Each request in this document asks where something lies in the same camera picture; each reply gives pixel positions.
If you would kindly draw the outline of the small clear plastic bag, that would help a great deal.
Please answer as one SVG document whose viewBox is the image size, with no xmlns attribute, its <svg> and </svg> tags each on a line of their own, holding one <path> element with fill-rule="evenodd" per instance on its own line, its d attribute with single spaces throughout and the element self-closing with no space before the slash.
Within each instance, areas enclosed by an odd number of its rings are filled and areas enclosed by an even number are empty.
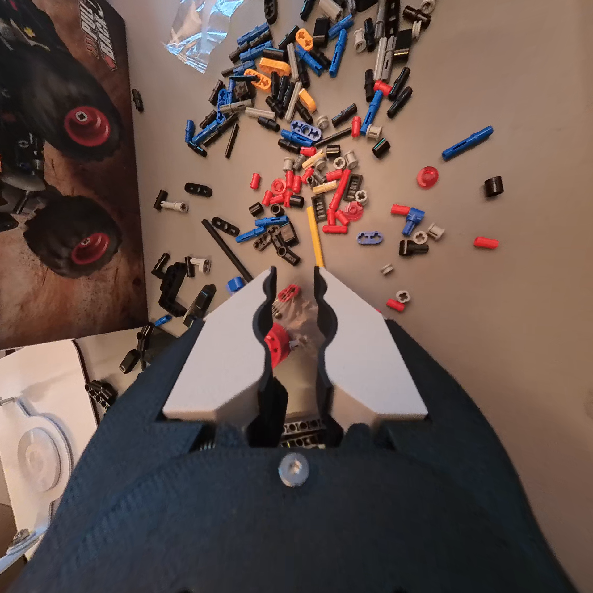
<svg viewBox="0 0 593 593">
<path fill-rule="evenodd" d="M 318 312 L 315 300 L 307 299 L 298 284 L 288 284 L 277 293 L 271 307 L 272 324 L 279 323 L 289 333 L 290 354 L 317 358 L 324 341 L 317 324 Z"/>
</svg>

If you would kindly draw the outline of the red wheel rim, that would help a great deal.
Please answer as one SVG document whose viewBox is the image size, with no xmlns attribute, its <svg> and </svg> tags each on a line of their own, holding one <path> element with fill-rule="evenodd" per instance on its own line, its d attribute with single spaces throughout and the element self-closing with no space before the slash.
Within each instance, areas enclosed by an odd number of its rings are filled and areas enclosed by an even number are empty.
<svg viewBox="0 0 593 593">
<path fill-rule="evenodd" d="M 275 369 L 289 356 L 291 337 L 282 325 L 275 322 L 264 341 L 271 354 L 271 366 Z"/>
</svg>

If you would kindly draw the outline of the grey axle pin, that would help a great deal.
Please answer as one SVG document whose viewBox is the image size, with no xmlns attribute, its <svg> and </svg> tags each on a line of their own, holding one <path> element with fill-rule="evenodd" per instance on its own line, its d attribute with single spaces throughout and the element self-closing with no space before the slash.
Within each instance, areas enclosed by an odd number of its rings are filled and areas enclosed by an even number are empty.
<svg viewBox="0 0 593 593">
<path fill-rule="evenodd" d="M 155 199 L 153 208 L 157 211 L 170 210 L 181 213 L 189 212 L 189 205 L 185 202 L 172 202 L 168 200 L 168 192 L 160 189 Z"/>
</svg>

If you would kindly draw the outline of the empty clear plastic bag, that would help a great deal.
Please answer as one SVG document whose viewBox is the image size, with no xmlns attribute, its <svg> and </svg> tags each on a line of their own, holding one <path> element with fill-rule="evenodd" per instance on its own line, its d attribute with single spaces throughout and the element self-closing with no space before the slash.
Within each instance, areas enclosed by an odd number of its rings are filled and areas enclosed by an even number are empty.
<svg viewBox="0 0 593 593">
<path fill-rule="evenodd" d="M 225 41 L 241 1 L 180 1 L 164 47 L 171 55 L 204 74 L 213 50 Z"/>
</svg>

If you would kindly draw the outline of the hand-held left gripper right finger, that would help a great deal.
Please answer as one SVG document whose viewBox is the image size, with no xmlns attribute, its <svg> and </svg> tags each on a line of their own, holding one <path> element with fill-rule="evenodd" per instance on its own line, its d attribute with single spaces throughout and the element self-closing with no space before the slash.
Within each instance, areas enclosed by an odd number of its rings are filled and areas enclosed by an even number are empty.
<svg viewBox="0 0 593 593">
<path fill-rule="evenodd" d="M 427 407 L 387 320 L 327 269 L 314 270 L 316 400 L 336 423 L 425 419 Z"/>
</svg>

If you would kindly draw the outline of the long black axle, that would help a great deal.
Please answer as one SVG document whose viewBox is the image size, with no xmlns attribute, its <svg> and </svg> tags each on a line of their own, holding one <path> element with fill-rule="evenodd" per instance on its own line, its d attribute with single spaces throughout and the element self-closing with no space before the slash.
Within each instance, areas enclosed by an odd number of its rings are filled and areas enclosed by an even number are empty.
<svg viewBox="0 0 593 593">
<path fill-rule="evenodd" d="M 225 242 L 225 240 L 219 235 L 218 231 L 214 228 L 214 226 L 206 219 L 201 220 L 202 225 L 204 226 L 205 230 L 210 234 L 219 248 L 223 251 L 226 255 L 228 260 L 233 264 L 233 266 L 239 271 L 240 276 L 246 280 L 248 283 L 253 280 L 252 274 L 247 270 L 245 265 L 241 262 L 241 260 L 236 256 L 234 251 L 230 248 L 229 245 Z"/>
</svg>

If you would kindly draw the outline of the monster truck toy set box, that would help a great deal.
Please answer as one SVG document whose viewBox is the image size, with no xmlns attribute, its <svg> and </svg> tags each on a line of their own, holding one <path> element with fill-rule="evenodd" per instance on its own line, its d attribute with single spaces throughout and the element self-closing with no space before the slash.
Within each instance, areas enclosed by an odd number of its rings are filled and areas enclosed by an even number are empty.
<svg viewBox="0 0 593 593">
<path fill-rule="evenodd" d="M 1 349 L 147 319 L 126 28 L 1 1 Z"/>
</svg>

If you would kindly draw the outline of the grey desk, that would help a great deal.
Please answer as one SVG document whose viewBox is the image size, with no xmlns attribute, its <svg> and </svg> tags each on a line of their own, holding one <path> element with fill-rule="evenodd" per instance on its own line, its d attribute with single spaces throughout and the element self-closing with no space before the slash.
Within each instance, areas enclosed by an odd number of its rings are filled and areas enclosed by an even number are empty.
<svg viewBox="0 0 593 593">
<path fill-rule="evenodd" d="M 235 38 L 262 23 L 261 2 L 233 15 L 225 43 L 200 74 L 170 54 L 180 1 L 110 1 L 126 26 L 142 204 L 148 315 L 162 315 L 150 270 L 168 251 L 210 255 L 216 305 L 236 274 L 202 217 L 248 228 L 251 174 L 278 175 L 282 152 L 247 118 L 232 159 L 226 139 L 203 159 L 183 145 L 227 67 Z M 354 229 L 322 239 L 330 272 L 385 311 L 411 292 L 401 324 L 470 394 L 498 433 L 538 522 L 582 592 L 592 592 L 592 1 L 437 1 L 410 56 L 410 103 L 376 118 L 391 149 L 350 144 L 360 159 L 368 210 L 357 224 L 384 233 L 375 248 Z M 487 125 L 493 136 L 460 157 L 441 152 Z M 188 215 L 157 213 L 159 189 L 213 188 Z M 391 204 L 426 211 L 445 228 L 426 256 L 397 256 L 400 219 Z"/>
</svg>

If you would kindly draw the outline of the book stand with white base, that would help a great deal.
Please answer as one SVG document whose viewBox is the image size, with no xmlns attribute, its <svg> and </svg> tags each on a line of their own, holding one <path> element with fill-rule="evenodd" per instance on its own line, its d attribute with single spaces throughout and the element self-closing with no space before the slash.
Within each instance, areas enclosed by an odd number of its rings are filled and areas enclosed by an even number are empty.
<svg viewBox="0 0 593 593">
<path fill-rule="evenodd" d="M 15 523 L 1 544 L 1 574 L 33 558 L 106 414 L 86 389 L 96 368 L 85 353 L 67 339 L 1 358 L 1 478 Z"/>
</svg>

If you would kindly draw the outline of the long yellow axle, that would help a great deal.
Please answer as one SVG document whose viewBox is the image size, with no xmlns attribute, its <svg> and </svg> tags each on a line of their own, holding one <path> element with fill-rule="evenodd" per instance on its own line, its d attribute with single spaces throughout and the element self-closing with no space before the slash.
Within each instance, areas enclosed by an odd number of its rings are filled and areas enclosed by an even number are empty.
<svg viewBox="0 0 593 593">
<path fill-rule="evenodd" d="M 311 234 L 311 242 L 313 245 L 313 251 L 315 256 L 315 264 L 319 268 L 324 268 L 324 257 L 322 252 L 320 234 L 318 230 L 318 223 L 316 221 L 314 208 L 312 206 L 307 207 L 307 217 L 309 232 Z"/>
</svg>

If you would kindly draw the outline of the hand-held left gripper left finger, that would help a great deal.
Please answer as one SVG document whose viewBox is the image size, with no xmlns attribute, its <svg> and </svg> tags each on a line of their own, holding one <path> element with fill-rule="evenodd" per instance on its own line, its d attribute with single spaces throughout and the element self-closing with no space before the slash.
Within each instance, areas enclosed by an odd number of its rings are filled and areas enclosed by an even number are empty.
<svg viewBox="0 0 593 593">
<path fill-rule="evenodd" d="M 207 315 L 162 409 L 165 417 L 250 423 L 272 379 L 264 338 L 271 329 L 277 270 L 271 266 Z"/>
</svg>

